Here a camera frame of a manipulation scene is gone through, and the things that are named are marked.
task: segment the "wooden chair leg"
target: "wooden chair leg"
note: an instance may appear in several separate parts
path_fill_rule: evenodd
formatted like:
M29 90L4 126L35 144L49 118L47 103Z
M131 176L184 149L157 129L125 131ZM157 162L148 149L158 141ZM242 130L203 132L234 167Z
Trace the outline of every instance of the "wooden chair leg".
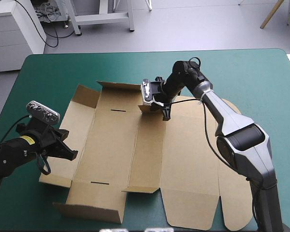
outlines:
M266 19L264 20L264 22L261 25L261 29L263 29L266 24L270 21L270 19L273 17L273 15L275 14L275 12L279 9L280 5L284 2L284 0L278 0L278 2L276 2L275 6L272 8L271 12L268 14L268 16L266 17Z

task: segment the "gray floor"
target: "gray floor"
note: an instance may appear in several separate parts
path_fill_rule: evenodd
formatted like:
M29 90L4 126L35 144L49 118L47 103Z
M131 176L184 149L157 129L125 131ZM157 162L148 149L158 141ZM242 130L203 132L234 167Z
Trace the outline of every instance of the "gray floor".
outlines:
M286 26L288 1L285 1L265 29L262 21L275 0L152 0L149 12L144 0L134 0L135 32L128 23L82 26L82 36L60 39L57 48L45 53L143 52L178 50L216 50L281 48L290 54L290 25ZM74 0L80 15L96 13L97 0ZM124 1L118 10L125 10ZM72 27L63 29L68 34ZM45 30L53 33L48 25ZM47 40L55 44L56 40ZM0 112L18 72L0 73Z

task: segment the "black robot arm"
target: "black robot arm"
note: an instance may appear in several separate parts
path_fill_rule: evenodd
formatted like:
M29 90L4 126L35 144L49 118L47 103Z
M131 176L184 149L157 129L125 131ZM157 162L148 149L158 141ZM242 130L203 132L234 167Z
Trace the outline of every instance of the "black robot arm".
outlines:
M27 111L31 117L29 123L16 127L20 137L0 143L0 184L15 168L34 159L41 173L48 175L51 170L47 157L76 158L77 151L70 150L63 142L69 132L52 127L59 122L57 112L36 101L28 103Z
M236 113L213 91L212 83L200 71L201 61L177 61L172 74L155 82L145 79L141 90L144 104L162 110L163 120L171 118L171 106L182 88L207 106L218 123L217 147L226 164L250 181L253 214L260 232L289 232L282 223L277 180L272 163L269 136L254 121Z

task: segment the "cardboard flap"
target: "cardboard flap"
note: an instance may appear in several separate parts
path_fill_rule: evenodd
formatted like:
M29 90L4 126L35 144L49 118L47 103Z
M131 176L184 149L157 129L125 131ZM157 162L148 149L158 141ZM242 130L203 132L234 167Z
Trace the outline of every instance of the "cardboard flap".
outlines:
M96 108L99 97L100 92L82 85L78 85L72 101L85 106Z
M208 134L214 139L216 123L207 113ZM188 101L174 105L171 114L166 123L161 170L167 220L172 226L208 230L219 199L218 160L208 147L204 119L198 117L203 115L203 106Z
M224 100L235 112L240 111L231 102ZM230 231L238 231L245 227L252 218L252 194L249 182L222 162L218 168L219 192L221 197L224 225Z
M60 128L70 131L64 143L78 154L73 161L48 157L51 174L41 174L39 181L43 183L69 187L81 159L89 128L95 115L95 109L86 105L71 101L62 120Z
M152 187L127 187L123 190L123 192L139 192L139 193L154 193L159 188Z
M212 227L218 195L161 188L167 221L171 226L209 230Z
M124 90L135 90L141 92L141 85L134 85L134 84L125 84L125 83L116 83L116 82L104 82L104 81L97 81L101 86L105 88L117 88L117 89L124 89Z
M160 114L142 114L129 179L129 187L138 187L138 192L139 187L160 187L164 132Z
M122 223L117 210L77 204L53 203L53 205L65 217Z
M101 110L95 121L75 179L109 185L128 185L141 113Z
M124 216L125 203L127 193L122 190L122 186L111 186L102 183L86 183L73 180L70 192L67 198L66 205L68 209L81 206L90 206L90 218L100 220L100 214L103 218L110 218L116 223L121 223ZM79 215L81 218L86 218L86 215Z

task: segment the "cardboard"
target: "cardboard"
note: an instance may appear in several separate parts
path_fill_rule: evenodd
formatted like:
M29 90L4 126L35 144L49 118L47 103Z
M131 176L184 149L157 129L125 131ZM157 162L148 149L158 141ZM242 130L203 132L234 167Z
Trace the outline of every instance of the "cardboard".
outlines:
M142 105L139 85L99 83L101 93L78 86L61 124L70 131L65 142L79 151L77 159L48 158L52 173L40 177L41 182L70 188L65 204L54 203L59 212L122 223L126 192L161 189L171 226L210 229L219 198L229 230L249 223L249 183L210 150L202 105L174 104L171 120L165 122L159 111ZM216 146L217 123L209 111L207 118Z

